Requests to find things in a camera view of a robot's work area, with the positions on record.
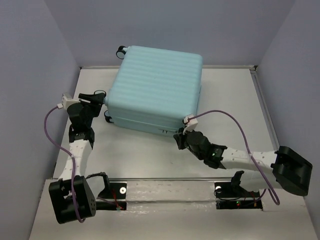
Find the light blue hard-shell suitcase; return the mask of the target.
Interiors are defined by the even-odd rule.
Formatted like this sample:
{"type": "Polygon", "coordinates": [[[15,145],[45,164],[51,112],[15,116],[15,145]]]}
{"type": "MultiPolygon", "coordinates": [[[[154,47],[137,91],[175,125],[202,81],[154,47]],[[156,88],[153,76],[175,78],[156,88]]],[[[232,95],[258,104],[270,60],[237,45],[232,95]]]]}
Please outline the light blue hard-shell suitcase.
{"type": "Polygon", "coordinates": [[[184,126],[186,116],[197,114],[201,55],[122,45],[116,56],[122,63],[105,98],[107,122],[171,137],[184,126]]]}

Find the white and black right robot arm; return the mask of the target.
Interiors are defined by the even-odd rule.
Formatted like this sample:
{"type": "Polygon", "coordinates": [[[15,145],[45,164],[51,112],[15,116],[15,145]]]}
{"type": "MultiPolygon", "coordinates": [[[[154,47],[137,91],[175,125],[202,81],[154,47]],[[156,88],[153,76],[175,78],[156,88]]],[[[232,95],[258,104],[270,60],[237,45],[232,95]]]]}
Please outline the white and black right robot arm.
{"type": "Polygon", "coordinates": [[[280,146],[276,151],[248,153],[210,143],[202,132],[183,128],[173,138],[179,150],[189,150],[208,167],[235,169],[230,183],[235,196],[270,187],[302,197],[309,193],[313,165],[287,146],[280,146]]]}

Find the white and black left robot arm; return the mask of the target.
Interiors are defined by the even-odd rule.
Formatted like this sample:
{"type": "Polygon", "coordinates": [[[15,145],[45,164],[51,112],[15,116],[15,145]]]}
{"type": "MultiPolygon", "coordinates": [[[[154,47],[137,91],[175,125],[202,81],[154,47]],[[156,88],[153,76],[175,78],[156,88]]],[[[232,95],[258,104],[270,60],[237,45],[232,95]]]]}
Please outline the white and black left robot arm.
{"type": "Polygon", "coordinates": [[[104,198],[110,194],[111,184],[105,172],[85,176],[95,142],[92,122],[99,116],[106,96],[104,90],[96,90],[93,94],[80,93],[77,99],[64,93],[61,102],[49,111],[65,110],[71,122],[68,129],[69,148],[64,148],[50,136],[47,137],[53,145],[67,154],[60,177],[48,187],[59,224],[73,221],[83,223],[87,218],[95,216],[98,196],[104,198]]]}

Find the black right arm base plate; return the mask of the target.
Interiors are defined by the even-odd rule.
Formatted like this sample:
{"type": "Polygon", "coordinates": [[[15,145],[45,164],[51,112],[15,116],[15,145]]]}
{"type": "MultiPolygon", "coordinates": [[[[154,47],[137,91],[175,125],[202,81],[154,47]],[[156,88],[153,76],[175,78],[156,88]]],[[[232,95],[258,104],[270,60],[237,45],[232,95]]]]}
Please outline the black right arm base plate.
{"type": "Polygon", "coordinates": [[[237,192],[231,182],[215,182],[214,196],[217,210],[263,210],[262,197],[259,191],[237,192]]]}

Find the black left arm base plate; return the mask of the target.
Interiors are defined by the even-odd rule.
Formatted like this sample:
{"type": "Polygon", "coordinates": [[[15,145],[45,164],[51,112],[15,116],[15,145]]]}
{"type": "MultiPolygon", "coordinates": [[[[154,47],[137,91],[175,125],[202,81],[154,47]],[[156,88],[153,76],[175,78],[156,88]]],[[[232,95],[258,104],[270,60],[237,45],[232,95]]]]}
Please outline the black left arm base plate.
{"type": "Polygon", "coordinates": [[[127,182],[111,181],[96,200],[97,211],[126,211],[127,182]]]}

